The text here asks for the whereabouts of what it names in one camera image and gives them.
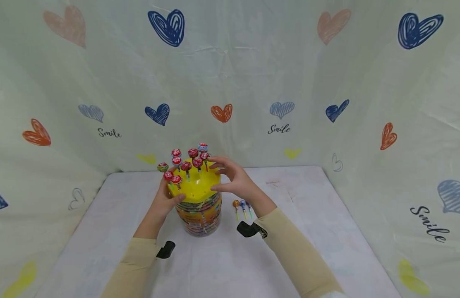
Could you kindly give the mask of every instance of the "black clamp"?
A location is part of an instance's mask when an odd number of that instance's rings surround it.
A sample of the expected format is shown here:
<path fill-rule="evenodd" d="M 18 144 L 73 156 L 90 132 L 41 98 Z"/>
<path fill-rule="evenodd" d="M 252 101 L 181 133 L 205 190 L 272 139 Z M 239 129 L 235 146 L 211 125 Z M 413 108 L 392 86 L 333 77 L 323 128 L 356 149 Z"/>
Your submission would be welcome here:
<path fill-rule="evenodd" d="M 261 237 L 264 239 L 267 237 L 268 233 L 261 228 L 261 226 L 257 225 L 256 223 L 252 223 L 251 226 L 248 223 L 241 221 L 237 226 L 237 231 L 243 235 L 243 237 L 248 238 L 255 236 L 256 233 L 260 233 Z"/>
<path fill-rule="evenodd" d="M 167 241 L 164 247 L 161 248 L 161 250 L 158 252 L 156 257 L 158 257 L 159 259 L 167 259 L 172 254 L 172 251 L 174 250 L 174 248 L 175 248 L 175 243 L 172 241 Z"/>

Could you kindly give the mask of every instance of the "orange heart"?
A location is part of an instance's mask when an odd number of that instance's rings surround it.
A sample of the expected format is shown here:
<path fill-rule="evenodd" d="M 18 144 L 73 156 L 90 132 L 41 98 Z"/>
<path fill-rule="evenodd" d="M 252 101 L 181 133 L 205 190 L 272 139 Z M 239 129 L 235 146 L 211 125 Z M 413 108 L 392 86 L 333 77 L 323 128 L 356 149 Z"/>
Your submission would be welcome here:
<path fill-rule="evenodd" d="M 228 120 L 230 120 L 232 110 L 233 106 L 230 103 L 227 104 L 223 110 L 219 106 L 213 106 L 210 108 L 210 111 L 215 119 L 222 123 L 227 123 Z"/>
<path fill-rule="evenodd" d="M 51 138 L 46 129 L 41 125 L 41 123 L 36 120 L 31 120 L 31 126 L 35 130 L 34 132 L 27 130 L 23 132 L 23 138 L 38 146 L 51 146 Z"/>
<path fill-rule="evenodd" d="M 397 140 L 397 135 L 394 132 L 392 132 L 392 129 L 393 126 L 390 122 L 384 126 L 384 130 L 382 131 L 381 150 L 386 150 Z"/>
<path fill-rule="evenodd" d="M 65 8 L 65 19 L 54 12 L 43 12 L 46 25 L 60 37 L 86 49 L 86 24 L 78 7 L 70 5 Z"/>
<path fill-rule="evenodd" d="M 336 36 L 336 34 L 341 31 L 347 22 L 349 22 L 350 10 L 340 10 L 336 15 L 331 19 L 329 12 L 321 13 L 320 19 L 318 21 L 318 35 L 321 38 L 322 42 L 325 45 Z"/>

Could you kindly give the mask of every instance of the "yellow heart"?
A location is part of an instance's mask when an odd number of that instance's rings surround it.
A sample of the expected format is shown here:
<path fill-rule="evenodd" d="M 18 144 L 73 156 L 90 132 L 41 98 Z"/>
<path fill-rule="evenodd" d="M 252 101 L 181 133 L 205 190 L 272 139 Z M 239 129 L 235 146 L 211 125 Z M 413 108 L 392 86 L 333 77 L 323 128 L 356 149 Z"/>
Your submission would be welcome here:
<path fill-rule="evenodd" d="M 150 163 L 150 164 L 156 163 L 156 156 L 154 154 L 149 154 L 148 156 L 143 156 L 142 154 L 136 154 L 136 157 L 145 163 Z"/>
<path fill-rule="evenodd" d="M 399 265 L 397 266 L 397 272 L 402 284 L 406 286 L 410 291 L 422 296 L 427 296 L 430 294 L 429 286 L 415 277 L 414 269 L 412 268 L 412 265 L 409 261 L 404 258 L 400 259 Z"/>
<path fill-rule="evenodd" d="M 12 283 L 5 292 L 2 298 L 15 298 L 23 293 L 32 283 L 36 277 L 36 263 L 29 261 L 20 271 L 19 279 Z"/>
<path fill-rule="evenodd" d="M 296 157 L 298 157 L 298 155 L 301 153 L 301 148 L 298 148 L 296 150 L 292 150 L 292 149 L 285 149 L 285 155 L 286 157 L 288 157 L 289 159 L 295 159 Z"/>

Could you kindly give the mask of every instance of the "beige sleeve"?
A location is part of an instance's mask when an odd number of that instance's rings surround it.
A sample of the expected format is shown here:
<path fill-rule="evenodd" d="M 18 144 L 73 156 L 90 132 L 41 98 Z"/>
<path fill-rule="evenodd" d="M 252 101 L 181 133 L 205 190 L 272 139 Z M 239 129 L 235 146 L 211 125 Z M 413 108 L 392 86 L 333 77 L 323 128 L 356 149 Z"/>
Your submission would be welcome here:
<path fill-rule="evenodd" d="M 343 293 L 333 273 L 311 242 L 280 208 L 255 220 L 267 232 L 266 244 L 290 277 L 302 298 L 319 298 L 336 291 Z"/>
<path fill-rule="evenodd" d="M 101 298 L 142 298 L 160 249 L 154 239 L 132 238 Z"/>

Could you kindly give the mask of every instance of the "pink heart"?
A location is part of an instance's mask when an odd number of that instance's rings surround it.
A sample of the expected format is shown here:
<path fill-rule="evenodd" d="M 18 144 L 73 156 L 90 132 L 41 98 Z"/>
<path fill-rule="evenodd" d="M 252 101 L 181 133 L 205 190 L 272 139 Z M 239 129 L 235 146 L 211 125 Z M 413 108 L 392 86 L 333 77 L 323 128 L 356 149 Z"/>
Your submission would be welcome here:
<path fill-rule="evenodd" d="M 54 12 L 43 12 L 46 25 L 60 37 L 86 49 L 86 24 L 78 7 L 69 5 L 65 9 L 65 18 Z"/>
<path fill-rule="evenodd" d="M 349 22 L 349 18 L 349 9 L 340 10 L 332 19 L 329 12 L 321 13 L 318 21 L 318 36 L 321 38 L 322 42 L 328 45 L 331 39 L 346 26 L 347 22 Z"/>

